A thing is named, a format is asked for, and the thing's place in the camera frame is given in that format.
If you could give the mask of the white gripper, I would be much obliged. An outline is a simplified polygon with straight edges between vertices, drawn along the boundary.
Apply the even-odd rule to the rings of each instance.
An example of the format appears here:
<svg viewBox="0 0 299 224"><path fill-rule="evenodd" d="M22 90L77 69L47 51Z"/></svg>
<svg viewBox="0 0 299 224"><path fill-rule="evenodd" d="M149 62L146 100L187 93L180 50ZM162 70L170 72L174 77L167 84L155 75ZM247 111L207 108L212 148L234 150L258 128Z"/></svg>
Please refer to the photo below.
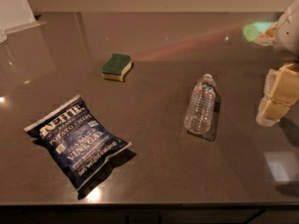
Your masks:
<svg viewBox="0 0 299 224"><path fill-rule="evenodd" d="M283 61L299 61L299 0L293 0L285 12L257 35L254 43L273 46ZM265 78L263 98L256 121L264 127L278 123L299 100L299 63L284 63L270 69Z"/></svg>

